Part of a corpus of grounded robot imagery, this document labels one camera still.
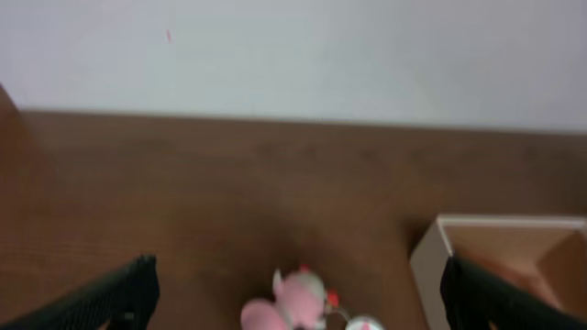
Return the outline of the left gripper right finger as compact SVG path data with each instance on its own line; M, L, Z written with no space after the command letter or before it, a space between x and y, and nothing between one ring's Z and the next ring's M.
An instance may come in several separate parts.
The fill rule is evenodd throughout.
M440 293L452 330L586 330L585 322L466 259L447 260Z

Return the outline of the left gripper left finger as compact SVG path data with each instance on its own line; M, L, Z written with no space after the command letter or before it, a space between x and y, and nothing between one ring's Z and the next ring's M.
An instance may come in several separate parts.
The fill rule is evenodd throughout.
M160 298L156 264L153 255L139 256L1 329L145 330Z

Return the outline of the small round paper fan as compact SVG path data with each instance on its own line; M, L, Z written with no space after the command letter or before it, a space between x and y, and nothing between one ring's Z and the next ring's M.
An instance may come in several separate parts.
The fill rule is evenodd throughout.
M344 330L385 330L384 326L372 316L352 316L342 308L338 308L337 313L345 321Z

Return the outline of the pink white figurine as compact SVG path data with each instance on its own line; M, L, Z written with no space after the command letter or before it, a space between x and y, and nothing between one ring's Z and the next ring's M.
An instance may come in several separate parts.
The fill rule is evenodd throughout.
M274 299L246 302L240 314L242 330L326 329L326 318L339 307L338 293L306 266L272 278Z

